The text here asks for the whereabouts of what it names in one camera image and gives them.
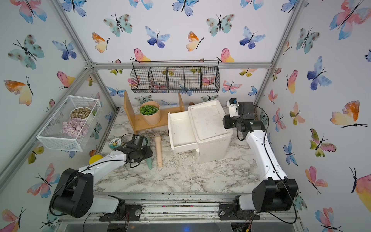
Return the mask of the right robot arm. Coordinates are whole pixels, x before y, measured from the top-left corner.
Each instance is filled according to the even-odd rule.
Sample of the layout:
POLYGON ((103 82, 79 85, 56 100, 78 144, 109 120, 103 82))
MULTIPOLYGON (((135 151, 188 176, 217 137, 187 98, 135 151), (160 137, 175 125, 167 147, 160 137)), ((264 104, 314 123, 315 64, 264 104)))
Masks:
POLYGON ((254 115, 251 101, 231 98, 227 102, 229 113, 224 116, 226 129, 235 129, 251 148, 260 170, 260 183, 252 193, 235 197, 239 211, 288 211, 298 190, 294 179, 289 179, 279 165, 268 141, 267 129, 254 115))

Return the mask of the green toy microphone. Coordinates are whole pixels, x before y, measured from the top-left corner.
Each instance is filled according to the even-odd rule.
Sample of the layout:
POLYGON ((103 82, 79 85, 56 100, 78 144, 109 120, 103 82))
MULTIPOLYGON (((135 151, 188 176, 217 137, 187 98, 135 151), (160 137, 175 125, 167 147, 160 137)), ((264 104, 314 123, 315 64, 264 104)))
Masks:
MULTIPOLYGON (((147 146, 150 146, 150 140, 149 140, 149 138, 147 136, 145 137, 145 141, 146 141, 146 145, 147 146)), ((153 168, 152 157, 147 158, 146 159, 146 163, 147 163, 147 166, 148 166, 149 170, 152 170, 152 168, 153 168)))

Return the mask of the round green tin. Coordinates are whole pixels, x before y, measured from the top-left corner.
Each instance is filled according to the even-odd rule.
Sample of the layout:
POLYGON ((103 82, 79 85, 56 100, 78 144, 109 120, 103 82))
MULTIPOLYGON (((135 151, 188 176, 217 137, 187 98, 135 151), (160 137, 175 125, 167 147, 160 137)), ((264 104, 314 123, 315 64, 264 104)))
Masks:
POLYGON ((122 141, 120 138, 115 138, 109 142, 109 148, 111 150, 115 150, 122 145, 122 141))

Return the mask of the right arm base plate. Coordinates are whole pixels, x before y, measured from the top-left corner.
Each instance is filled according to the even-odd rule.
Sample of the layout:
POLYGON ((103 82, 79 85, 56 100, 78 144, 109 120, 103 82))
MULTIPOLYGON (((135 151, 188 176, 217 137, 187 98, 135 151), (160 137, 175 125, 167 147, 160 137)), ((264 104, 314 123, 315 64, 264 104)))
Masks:
POLYGON ((230 203, 219 204, 218 216, 221 220, 247 220, 260 219, 253 210, 242 210, 237 200, 230 203))

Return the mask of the white plastic drawer unit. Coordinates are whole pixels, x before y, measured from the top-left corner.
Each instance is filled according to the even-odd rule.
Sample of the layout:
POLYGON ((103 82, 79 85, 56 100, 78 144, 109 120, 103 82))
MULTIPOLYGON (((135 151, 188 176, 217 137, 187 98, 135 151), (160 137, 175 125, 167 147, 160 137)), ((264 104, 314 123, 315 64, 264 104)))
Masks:
POLYGON ((198 146, 196 163, 221 160, 230 145, 233 130, 225 129, 226 115, 219 100, 211 100, 188 108, 190 123, 198 146))

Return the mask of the yellow plastic toy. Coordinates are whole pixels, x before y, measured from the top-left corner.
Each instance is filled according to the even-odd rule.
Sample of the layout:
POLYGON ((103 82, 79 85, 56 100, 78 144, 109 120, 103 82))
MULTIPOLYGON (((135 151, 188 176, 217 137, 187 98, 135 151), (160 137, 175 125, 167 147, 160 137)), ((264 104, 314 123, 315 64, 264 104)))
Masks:
POLYGON ((101 160, 102 158, 103 158, 102 155, 100 155, 100 154, 96 154, 96 155, 94 155, 94 156, 92 156, 92 157, 90 158, 90 160, 89 160, 89 164, 92 165, 93 163, 95 163, 95 162, 101 160))

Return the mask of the wooden shelf rack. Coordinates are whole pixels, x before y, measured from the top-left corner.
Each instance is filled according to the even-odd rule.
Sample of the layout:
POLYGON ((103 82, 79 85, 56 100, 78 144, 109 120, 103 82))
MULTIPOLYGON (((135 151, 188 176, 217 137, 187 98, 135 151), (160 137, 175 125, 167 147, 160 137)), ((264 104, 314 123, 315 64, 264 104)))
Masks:
POLYGON ((181 97, 181 94, 178 94, 179 105, 177 107, 173 106, 172 108, 162 108, 155 101, 148 101, 143 103, 141 106, 153 105, 159 108, 159 110, 150 116, 143 115, 141 112, 136 114, 131 105, 128 93, 124 93, 124 110, 127 114, 128 120, 132 126, 134 133, 139 131, 144 131, 152 128, 162 127, 168 125, 168 114, 179 113, 185 111, 185 106, 181 97))

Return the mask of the bowl of seeds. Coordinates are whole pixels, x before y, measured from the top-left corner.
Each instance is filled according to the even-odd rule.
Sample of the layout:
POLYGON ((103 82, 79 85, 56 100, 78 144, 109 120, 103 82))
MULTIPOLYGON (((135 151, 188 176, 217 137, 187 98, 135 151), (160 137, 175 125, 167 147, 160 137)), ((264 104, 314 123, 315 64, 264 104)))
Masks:
POLYGON ((78 107, 70 112, 70 118, 71 119, 80 118, 81 120, 86 120, 90 116, 91 112, 92 110, 88 107, 78 107))

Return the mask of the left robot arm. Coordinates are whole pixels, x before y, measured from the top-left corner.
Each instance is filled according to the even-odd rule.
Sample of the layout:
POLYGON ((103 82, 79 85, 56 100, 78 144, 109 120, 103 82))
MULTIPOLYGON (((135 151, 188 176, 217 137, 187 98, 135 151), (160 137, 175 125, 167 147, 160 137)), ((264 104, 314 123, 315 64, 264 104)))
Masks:
POLYGON ((146 137, 134 134, 123 146, 102 159, 79 169, 66 169, 49 203, 49 212, 56 216, 81 218, 86 214, 102 213, 102 221, 127 219, 125 200, 114 196, 94 195, 94 186, 118 167, 128 164, 135 168, 153 156, 146 137))

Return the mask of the peach pot with greens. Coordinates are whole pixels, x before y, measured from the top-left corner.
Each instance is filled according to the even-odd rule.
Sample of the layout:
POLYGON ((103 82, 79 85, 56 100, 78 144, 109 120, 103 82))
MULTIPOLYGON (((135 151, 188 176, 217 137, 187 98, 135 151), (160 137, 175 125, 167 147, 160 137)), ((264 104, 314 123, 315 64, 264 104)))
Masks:
POLYGON ((156 101, 148 101, 140 106, 139 110, 145 122, 149 125, 156 125, 161 120, 160 105, 156 101))

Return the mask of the white top drawer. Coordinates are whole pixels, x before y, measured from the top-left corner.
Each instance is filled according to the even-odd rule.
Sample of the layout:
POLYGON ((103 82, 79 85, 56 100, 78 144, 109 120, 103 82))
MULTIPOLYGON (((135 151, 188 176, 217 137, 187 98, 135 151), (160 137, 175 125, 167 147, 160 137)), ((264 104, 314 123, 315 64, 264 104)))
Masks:
POLYGON ((168 114, 171 149, 175 153, 198 149, 187 111, 168 114))

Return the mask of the pile of pink slices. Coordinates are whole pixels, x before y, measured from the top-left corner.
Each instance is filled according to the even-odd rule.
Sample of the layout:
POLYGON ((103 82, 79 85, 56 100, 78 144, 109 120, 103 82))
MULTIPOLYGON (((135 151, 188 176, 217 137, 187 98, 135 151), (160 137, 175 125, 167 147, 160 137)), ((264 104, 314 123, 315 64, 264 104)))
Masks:
POLYGON ((73 139, 79 140, 88 134, 89 129, 86 121, 78 118, 63 122, 62 132, 73 139))

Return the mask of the beige toy microphone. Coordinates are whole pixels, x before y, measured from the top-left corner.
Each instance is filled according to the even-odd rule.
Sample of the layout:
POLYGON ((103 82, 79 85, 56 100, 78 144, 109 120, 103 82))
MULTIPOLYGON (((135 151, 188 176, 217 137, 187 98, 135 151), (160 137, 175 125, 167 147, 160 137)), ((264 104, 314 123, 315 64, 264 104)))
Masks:
POLYGON ((159 134, 156 134, 154 136, 154 141, 157 154, 157 166, 161 169, 163 167, 161 136, 159 134))

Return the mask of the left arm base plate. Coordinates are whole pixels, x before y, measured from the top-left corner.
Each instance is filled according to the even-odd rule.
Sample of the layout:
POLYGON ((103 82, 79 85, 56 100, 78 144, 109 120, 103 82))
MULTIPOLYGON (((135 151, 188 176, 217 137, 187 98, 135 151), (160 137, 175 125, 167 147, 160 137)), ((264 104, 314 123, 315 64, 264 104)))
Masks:
POLYGON ((106 213, 99 218, 101 222, 114 222, 114 221, 139 221, 142 214, 142 205, 133 204, 119 204, 114 213, 106 213))

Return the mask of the white mesh wall basket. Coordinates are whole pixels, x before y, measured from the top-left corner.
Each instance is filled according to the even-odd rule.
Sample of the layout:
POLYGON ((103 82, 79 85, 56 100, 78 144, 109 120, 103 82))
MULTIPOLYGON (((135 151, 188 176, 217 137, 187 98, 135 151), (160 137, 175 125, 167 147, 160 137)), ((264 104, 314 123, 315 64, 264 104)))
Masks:
POLYGON ((47 149, 82 152, 89 139, 99 139, 100 100, 70 95, 37 134, 47 149))

